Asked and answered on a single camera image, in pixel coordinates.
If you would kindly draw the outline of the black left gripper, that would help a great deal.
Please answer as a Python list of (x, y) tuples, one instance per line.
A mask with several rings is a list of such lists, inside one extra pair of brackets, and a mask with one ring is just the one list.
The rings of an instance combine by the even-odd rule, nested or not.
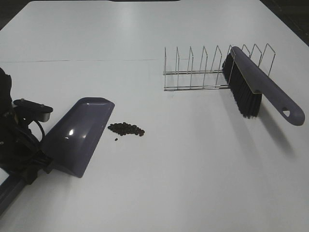
[(41, 149), (45, 132), (41, 122), (20, 118), (11, 97), (12, 78), (0, 70), (0, 168), (18, 175), (28, 184), (38, 177), (39, 170), (49, 174), (55, 160)]

